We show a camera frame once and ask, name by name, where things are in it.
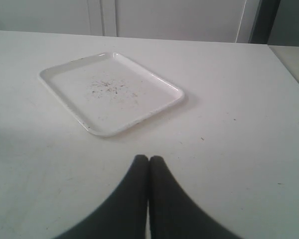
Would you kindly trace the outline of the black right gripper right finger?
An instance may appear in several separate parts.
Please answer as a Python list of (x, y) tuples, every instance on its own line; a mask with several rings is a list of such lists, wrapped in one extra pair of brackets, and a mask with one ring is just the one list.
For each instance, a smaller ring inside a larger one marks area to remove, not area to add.
[(185, 193), (161, 156), (149, 160), (149, 224), (152, 239), (237, 239)]

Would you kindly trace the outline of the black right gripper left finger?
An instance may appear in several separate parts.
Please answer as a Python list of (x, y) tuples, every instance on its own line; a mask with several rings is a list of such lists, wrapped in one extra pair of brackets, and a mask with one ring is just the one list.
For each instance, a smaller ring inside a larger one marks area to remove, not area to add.
[(136, 155), (111, 195), (60, 239), (144, 239), (146, 237), (149, 159)]

